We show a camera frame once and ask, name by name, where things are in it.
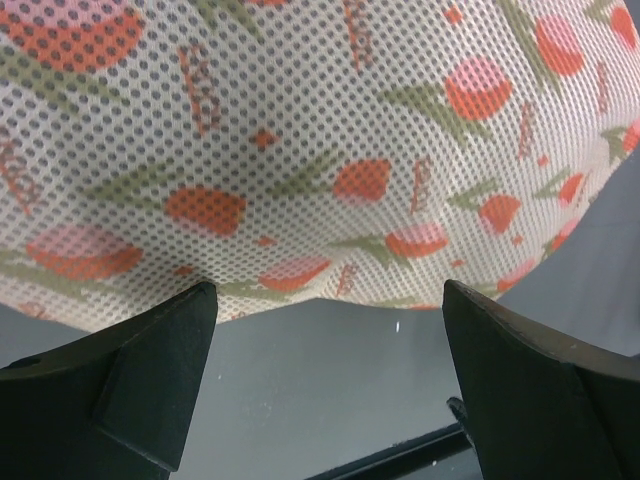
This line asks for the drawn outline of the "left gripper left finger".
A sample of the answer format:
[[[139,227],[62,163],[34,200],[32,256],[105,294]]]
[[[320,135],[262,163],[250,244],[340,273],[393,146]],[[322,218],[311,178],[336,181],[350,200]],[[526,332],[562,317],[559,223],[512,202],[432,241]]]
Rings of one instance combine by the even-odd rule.
[[[1,370],[4,479],[167,479],[178,470],[217,317],[202,282]]]

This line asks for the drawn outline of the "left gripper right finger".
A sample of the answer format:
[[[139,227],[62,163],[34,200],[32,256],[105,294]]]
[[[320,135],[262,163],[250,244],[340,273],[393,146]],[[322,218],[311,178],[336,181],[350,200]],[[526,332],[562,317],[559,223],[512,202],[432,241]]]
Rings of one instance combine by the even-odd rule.
[[[465,429],[486,479],[636,479],[639,361],[454,280],[443,316]]]

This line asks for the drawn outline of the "floral mesh laundry bag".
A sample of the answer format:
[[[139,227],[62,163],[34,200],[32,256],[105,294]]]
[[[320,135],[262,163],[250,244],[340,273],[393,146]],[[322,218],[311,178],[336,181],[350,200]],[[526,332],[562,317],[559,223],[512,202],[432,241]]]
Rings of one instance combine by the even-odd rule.
[[[638,141],[625,1],[5,1],[1,301],[497,298]]]

